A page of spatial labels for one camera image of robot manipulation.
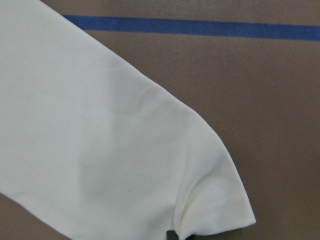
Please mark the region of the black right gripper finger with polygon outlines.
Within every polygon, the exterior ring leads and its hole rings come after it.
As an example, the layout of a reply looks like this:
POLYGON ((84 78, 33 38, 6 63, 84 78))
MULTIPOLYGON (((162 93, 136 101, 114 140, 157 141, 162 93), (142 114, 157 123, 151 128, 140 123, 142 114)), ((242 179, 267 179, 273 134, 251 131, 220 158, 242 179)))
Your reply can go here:
POLYGON ((174 230, 168 230, 166 232, 166 240, 176 240, 176 232, 174 230))

